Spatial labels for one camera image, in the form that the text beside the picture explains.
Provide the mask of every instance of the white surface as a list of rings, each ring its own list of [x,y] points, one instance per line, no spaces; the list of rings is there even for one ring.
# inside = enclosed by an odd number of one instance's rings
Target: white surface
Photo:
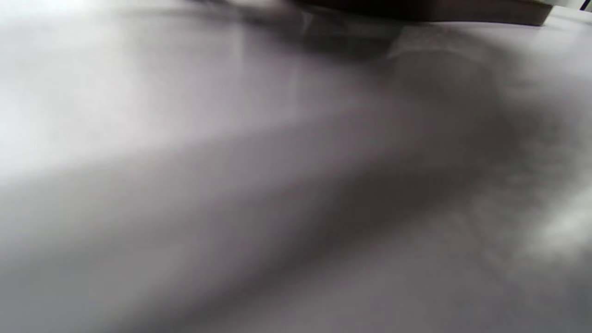
[[[1,332],[590,331],[588,13],[354,61],[190,2],[1,3]]]

